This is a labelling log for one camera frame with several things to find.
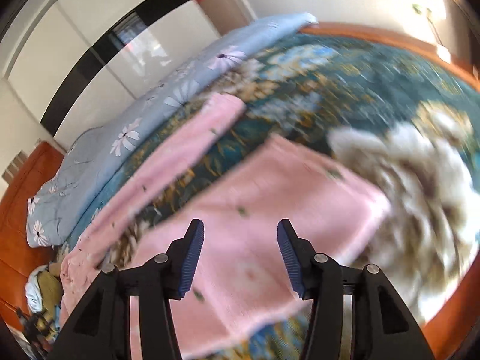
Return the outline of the mustard yellow garment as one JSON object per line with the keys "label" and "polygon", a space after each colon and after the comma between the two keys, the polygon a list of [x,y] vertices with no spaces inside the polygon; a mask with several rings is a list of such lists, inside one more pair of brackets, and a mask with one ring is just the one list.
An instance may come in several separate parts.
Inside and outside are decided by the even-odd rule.
{"label": "mustard yellow garment", "polygon": [[46,310],[49,317],[54,319],[64,294],[62,284],[49,271],[41,271],[37,275],[37,282],[41,292],[42,308]]}

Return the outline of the light blue daisy quilt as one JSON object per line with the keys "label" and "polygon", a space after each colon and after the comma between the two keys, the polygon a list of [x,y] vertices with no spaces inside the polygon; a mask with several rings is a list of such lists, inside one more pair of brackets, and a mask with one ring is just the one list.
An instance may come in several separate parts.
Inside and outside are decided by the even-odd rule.
{"label": "light blue daisy quilt", "polygon": [[28,245],[63,244],[104,185],[157,127],[248,57],[316,22],[305,12],[269,16],[233,30],[163,78],[117,118],[81,134],[55,176],[27,200]]}

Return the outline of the white folded garment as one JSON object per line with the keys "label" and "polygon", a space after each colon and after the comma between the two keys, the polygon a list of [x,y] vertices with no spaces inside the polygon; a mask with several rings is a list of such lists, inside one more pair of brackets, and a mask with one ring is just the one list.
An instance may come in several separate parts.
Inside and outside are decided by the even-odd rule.
{"label": "white folded garment", "polygon": [[43,310],[42,295],[41,295],[41,289],[38,283],[38,275],[41,272],[46,271],[47,268],[48,268],[47,265],[42,265],[34,269],[30,273],[27,283],[24,286],[27,307],[31,313],[38,313]]}

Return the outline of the pink fleece floral garment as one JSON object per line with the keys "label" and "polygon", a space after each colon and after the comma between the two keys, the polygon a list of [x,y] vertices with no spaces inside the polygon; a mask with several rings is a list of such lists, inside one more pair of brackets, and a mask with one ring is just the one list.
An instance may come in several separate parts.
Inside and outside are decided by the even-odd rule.
{"label": "pink fleece floral garment", "polygon": [[[62,264],[62,322],[134,215],[177,177],[196,180],[194,163],[225,137],[245,107],[232,95],[210,96],[97,213]],[[384,193],[368,181],[325,155],[273,134],[146,233],[131,266],[164,252],[185,234],[191,220],[202,220],[205,236],[193,288],[172,304],[181,353],[192,359],[235,345],[261,326],[299,311],[301,301],[278,248],[281,220],[289,219],[317,250],[347,265],[366,247],[389,209]]]}

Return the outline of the teal floral bed blanket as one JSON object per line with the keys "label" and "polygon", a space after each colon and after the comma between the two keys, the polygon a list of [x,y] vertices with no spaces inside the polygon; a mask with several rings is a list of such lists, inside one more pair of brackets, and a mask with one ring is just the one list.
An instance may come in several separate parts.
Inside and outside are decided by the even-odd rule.
{"label": "teal floral bed blanket", "polygon": [[[430,322],[479,252],[479,92],[414,53],[346,37],[295,33],[219,76],[157,127],[92,200],[81,234],[155,150],[196,116],[213,94],[245,110],[182,176],[129,221],[100,264],[131,268],[140,239],[273,134],[338,162],[384,193],[390,209],[347,266],[376,263],[419,323]],[[414,125],[419,105],[439,102],[467,127],[434,116],[434,132]],[[193,359],[297,359],[312,305],[267,323],[235,345]]]}

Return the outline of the orange wooden headboard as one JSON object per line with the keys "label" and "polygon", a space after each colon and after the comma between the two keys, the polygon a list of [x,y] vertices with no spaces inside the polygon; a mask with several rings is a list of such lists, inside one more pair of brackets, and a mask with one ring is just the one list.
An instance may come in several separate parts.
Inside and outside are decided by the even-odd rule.
{"label": "orange wooden headboard", "polygon": [[43,141],[28,156],[1,199],[1,318],[17,330],[22,327],[16,310],[28,312],[24,286],[30,273],[54,257],[52,248],[33,249],[27,243],[27,199],[54,177],[63,159],[64,155]]}

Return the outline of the beige wall switch panel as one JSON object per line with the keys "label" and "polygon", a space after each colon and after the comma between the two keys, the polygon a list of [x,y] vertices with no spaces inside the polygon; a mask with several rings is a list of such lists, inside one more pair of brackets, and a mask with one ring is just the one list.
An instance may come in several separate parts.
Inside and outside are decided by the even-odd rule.
{"label": "beige wall switch panel", "polygon": [[10,185],[11,182],[15,179],[16,175],[19,173],[22,166],[24,166],[28,156],[24,151],[18,152],[15,158],[10,161],[10,164],[7,166],[5,171],[2,173],[2,179]]}

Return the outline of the orange wooden bed frame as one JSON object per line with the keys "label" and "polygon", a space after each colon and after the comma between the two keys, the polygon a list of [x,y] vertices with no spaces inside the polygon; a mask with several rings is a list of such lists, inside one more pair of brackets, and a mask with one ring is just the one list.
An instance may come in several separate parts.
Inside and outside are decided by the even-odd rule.
{"label": "orange wooden bed frame", "polygon": [[[462,79],[479,91],[479,80],[473,76],[474,67],[453,55],[446,62],[437,55],[439,45],[432,45],[406,34],[359,24],[310,24],[299,30],[312,36],[352,38],[408,50],[431,63],[436,63],[456,78]],[[467,127],[466,115],[439,102],[427,101],[419,105],[414,125],[433,133],[434,116],[444,115]],[[479,253],[475,253],[464,278],[453,295],[433,319],[424,326],[424,333],[437,359],[479,358]]]}

